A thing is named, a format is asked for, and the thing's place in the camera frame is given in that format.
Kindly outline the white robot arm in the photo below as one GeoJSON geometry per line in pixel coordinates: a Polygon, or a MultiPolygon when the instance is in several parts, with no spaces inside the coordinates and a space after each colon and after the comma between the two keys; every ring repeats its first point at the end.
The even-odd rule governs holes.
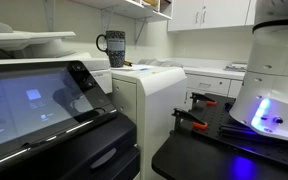
{"type": "Polygon", "coordinates": [[[260,135],[288,141],[288,0],[257,0],[252,33],[230,115],[260,135]]]}

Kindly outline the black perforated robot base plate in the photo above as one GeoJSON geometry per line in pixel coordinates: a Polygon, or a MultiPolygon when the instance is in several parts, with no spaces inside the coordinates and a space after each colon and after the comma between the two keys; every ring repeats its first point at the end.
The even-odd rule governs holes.
{"type": "Polygon", "coordinates": [[[288,180],[288,142],[266,138],[228,114],[232,98],[205,96],[188,112],[208,127],[182,120],[152,158],[152,169],[167,180],[288,180]]]}

